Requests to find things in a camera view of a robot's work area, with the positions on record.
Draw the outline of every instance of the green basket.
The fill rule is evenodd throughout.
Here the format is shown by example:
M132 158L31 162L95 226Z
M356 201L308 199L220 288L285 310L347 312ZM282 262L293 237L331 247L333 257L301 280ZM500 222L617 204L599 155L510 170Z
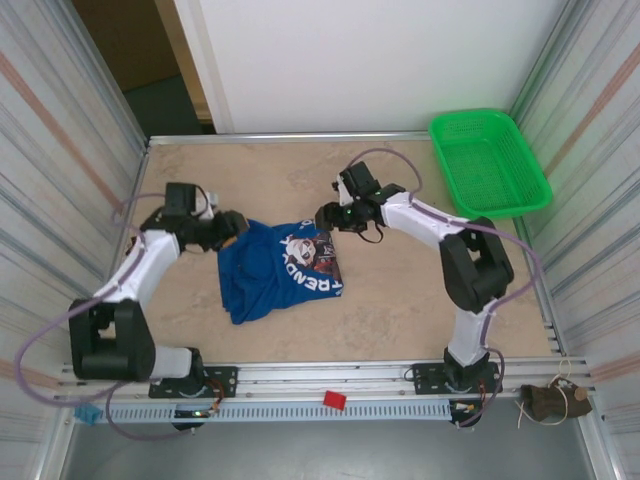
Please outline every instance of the green basket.
M447 113L433 119L429 133L460 215L517 217L551 201L549 182L508 115Z

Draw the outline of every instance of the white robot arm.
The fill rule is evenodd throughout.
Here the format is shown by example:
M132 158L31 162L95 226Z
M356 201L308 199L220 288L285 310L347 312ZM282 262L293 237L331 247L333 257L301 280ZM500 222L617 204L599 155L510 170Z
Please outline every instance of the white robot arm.
M144 316L160 279L187 245L219 251L248 228L237 212L214 214L217 198L213 194L198 199L198 205L196 189L192 184L167 184L165 205L141 226L144 242L136 241L115 275L95 293L94 298L100 297L101 302L69 319L78 378L176 379L180 391L201 388L204 367L198 350L155 345ZM84 301L76 300L71 308ZM112 326L115 337L101 335Z
M319 228L360 233L369 221L408 233L439 250L447 293L455 303L452 340L445 349L445 371L452 389L467 390L486 372L485 348L491 306L506 293L513 269L500 239L460 225L493 227L490 220L454 217L412 198L398 185L381 187L364 162L342 171L333 184L339 201L316 215ZM472 258L469 251L478 252Z

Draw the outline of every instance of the doorway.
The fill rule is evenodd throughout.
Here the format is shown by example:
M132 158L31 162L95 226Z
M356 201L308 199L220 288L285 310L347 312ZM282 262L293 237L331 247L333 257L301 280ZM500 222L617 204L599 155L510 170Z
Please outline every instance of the doorway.
M184 72L190 54L172 0L72 3L145 136L215 133L194 106L197 75Z

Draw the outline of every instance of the beige tabletop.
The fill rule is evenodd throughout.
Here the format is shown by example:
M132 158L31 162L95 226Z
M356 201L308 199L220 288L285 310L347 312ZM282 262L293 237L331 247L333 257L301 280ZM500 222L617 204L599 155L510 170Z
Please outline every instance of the beige tabletop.
M163 192L168 181L192 182L216 192L222 209L269 225L296 222L335 201L331 182L337 173L374 146L413 159L425 181L418 198L455 213L432 145L424 141L156 146L141 191ZM383 185L416 185L400 160L379 153L366 160ZM141 222L157 206L156 199L141 200L134 220ZM498 226L514 230L511 221ZM352 233L334 231L333 238L345 284L342 297L274 310L239 326L222 308L216 254L183 254L146 311L156 343L198 347L207 362L440 358L451 338L455 307L444 289L438 252L389 229L378 245ZM514 289L528 280L528 270L518 248L508 244L506 250ZM491 345L507 356L551 354L532 291L498 313Z

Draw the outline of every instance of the black mounting plate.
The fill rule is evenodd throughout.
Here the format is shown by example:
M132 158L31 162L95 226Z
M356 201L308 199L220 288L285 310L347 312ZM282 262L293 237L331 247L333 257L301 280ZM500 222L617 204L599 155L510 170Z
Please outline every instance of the black mounting plate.
M218 380L224 389L224 398L233 398L236 396L236 387L238 386L238 367L204 367L205 378L213 378ZM179 391L173 390L171 387L163 385L162 382L149 386L149 398L217 398L216 392L206 385L195 395L185 395Z
M487 395L491 395L496 389L499 370L498 365L487 362L485 368L479 373L478 381L464 390L455 390L449 383L444 371L445 364L439 363L416 363L411 366L413 375L413 386L416 395L442 395L442 394L480 394L480 384L484 383Z

